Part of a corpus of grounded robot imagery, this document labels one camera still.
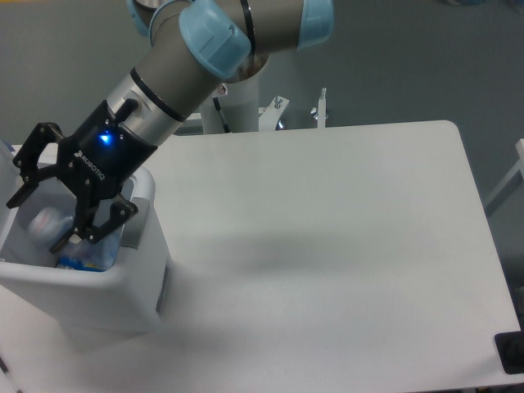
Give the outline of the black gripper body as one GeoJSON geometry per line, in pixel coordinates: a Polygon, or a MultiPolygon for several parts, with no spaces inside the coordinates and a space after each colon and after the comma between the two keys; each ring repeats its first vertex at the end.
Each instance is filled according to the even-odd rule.
{"type": "Polygon", "coordinates": [[[126,100],[113,113],[104,101],[58,143],[56,177],[78,199],[86,197],[94,204],[115,197],[157,150],[124,128],[123,122],[137,109],[136,100],[126,100]]]}

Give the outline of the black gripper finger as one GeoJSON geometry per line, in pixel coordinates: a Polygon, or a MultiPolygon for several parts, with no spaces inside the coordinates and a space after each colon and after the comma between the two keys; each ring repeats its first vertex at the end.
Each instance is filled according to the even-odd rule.
{"type": "Polygon", "coordinates": [[[77,236],[80,240],[87,240],[90,244],[97,244],[138,213],[138,207],[118,193],[111,199],[108,219],[101,224],[95,224],[100,204],[100,201],[79,197],[75,205],[73,223],[51,244],[49,251],[52,254],[61,251],[73,236],[77,236]]]}
{"type": "Polygon", "coordinates": [[[57,163],[39,168],[38,162],[47,145],[59,144],[64,138],[63,132],[55,123],[38,123],[34,127],[13,159],[13,164],[20,170],[23,184],[7,201],[7,208],[20,207],[42,181],[57,178],[61,174],[61,168],[57,163]]]}

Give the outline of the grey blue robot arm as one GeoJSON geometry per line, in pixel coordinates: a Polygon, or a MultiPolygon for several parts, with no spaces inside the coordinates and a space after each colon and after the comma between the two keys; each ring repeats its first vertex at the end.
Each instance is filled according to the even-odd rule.
{"type": "Polygon", "coordinates": [[[334,30],[330,1],[132,6],[149,21],[149,53],[72,135],[39,123],[13,160],[23,183],[8,208],[49,178],[76,198],[73,221],[51,253],[72,237],[98,243],[133,218],[138,207],[123,197],[124,183],[249,57],[317,45],[334,30]]]}

